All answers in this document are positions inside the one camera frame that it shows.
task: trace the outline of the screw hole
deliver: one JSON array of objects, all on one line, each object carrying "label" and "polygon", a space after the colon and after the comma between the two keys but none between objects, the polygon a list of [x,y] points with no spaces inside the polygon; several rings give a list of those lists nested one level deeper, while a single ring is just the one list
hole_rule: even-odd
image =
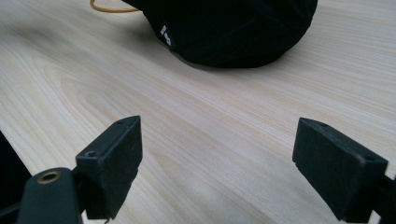
[{"label": "screw hole", "polygon": [[58,180],[60,177],[61,177],[61,173],[58,171],[48,172],[40,176],[40,178],[37,179],[37,183],[43,185],[49,184]]},{"label": "screw hole", "polygon": [[96,156],[96,152],[95,151],[89,151],[89,152],[85,153],[85,156],[94,157],[94,156]]}]

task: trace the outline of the black bag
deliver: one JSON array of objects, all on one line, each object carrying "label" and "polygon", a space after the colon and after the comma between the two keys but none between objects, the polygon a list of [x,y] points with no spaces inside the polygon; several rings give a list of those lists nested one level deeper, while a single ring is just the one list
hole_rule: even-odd
[{"label": "black bag", "polygon": [[123,0],[186,61],[214,67],[273,62],[303,37],[318,0]]}]

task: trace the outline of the wood grain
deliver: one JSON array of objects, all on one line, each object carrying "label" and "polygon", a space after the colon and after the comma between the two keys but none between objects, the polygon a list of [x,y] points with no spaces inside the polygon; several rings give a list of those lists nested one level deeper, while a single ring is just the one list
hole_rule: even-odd
[{"label": "wood grain", "polygon": [[108,125],[140,115],[144,159],[112,223],[337,223],[291,161],[298,118],[395,176],[395,12],[393,0],[320,1],[281,59],[224,70],[182,62],[141,12],[1,0],[0,129],[36,174],[73,168]]}]

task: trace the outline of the wooden table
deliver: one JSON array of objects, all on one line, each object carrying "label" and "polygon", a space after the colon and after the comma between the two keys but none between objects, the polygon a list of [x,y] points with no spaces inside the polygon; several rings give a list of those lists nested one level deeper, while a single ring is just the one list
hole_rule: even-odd
[{"label": "wooden table", "polygon": [[2,0],[0,95],[0,129],[32,174],[75,167],[112,122],[142,117],[144,159],[112,223],[337,223],[291,161],[298,119],[332,125],[394,177],[396,4],[319,1],[275,63],[214,69],[172,55],[141,12]]}]

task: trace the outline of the light wood grain surface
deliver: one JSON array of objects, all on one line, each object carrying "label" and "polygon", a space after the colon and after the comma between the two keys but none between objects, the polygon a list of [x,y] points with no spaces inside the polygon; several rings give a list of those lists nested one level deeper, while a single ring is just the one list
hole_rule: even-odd
[{"label": "light wood grain surface", "polygon": [[183,63],[141,12],[0,0],[0,95],[0,129],[32,174],[75,167],[112,122],[142,117],[144,158],[112,223],[337,223],[291,161],[298,118],[395,176],[396,2],[320,0],[280,60],[224,70]]}]

